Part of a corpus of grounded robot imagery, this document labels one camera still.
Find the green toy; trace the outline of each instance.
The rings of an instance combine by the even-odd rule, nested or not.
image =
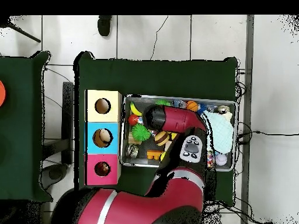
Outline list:
[[[165,106],[169,106],[169,107],[171,106],[171,103],[168,102],[167,100],[157,100],[156,104],[157,105],[165,105]]]
[[[145,141],[150,138],[151,133],[142,125],[137,123],[132,127],[132,136],[136,141]]]

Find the blue box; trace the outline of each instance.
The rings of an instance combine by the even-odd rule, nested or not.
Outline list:
[[[119,122],[88,122],[87,123],[87,153],[88,154],[119,154],[119,137],[120,137],[120,123]],[[107,129],[112,134],[112,141],[109,146],[100,148],[93,142],[93,135],[98,129]]]

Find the pink box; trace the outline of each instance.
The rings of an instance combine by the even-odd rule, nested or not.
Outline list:
[[[103,164],[108,167],[108,173],[105,176],[96,174],[95,167],[98,167],[98,173],[104,173]],[[87,155],[87,182],[88,186],[115,185],[120,177],[120,163],[118,155]]]

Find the white ball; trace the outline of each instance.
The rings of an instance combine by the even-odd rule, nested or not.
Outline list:
[[[223,154],[218,154],[217,156],[216,156],[216,164],[218,165],[218,166],[223,166],[223,165],[225,165],[226,164],[226,162],[227,162],[227,156],[226,155],[223,155]]]

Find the colorful box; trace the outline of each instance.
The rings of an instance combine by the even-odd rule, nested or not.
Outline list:
[[[112,140],[110,139],[110,144],[104,148],[98,147],[94,141],[93,137],[97,130],[106,129],[110,132]],[[88,122],[87,123],[87,153],[88,154],[119,154],[119,144],[120,144],[120,123],[119,122]]]
[[[109,167],[108,174],[105,176],[99,176],[96,174],[95,167],[105,163]],[[121,165],[119,163],[118,155],[87,155],[87,181],[88,186],[101,186],[101,185],[115,185],[117,184]]]
[[[86,90],[87,122],[120,122],[122,96],[118,91]]]

